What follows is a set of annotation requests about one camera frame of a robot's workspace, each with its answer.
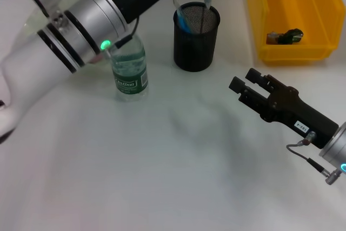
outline mesh cup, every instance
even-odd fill
[[[208,10],[204,3],[182,5],[193,33],[184,31],[174,13],[174,61],[183,70],[197,72],[211,65],[220,15],[214,7]]]

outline table surface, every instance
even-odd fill
[[[98,64],[32,107],[0,147],[1,230],[344,230],[346,177],[326,185],[286,150],[300,137],[262,121],[228,85],[255,67],[342,124],[346,26],[326,61],[268,68],[256,61],[245,0],[213,5],[222,21],[207,70],[174,65],[175,8],[161,0],[138,30],[148,58],[146,98],[116,101],[111,69]],[[0,0],[0,9],[6,54],[34,5]],[[301,152],[333,170],[314,146]]]

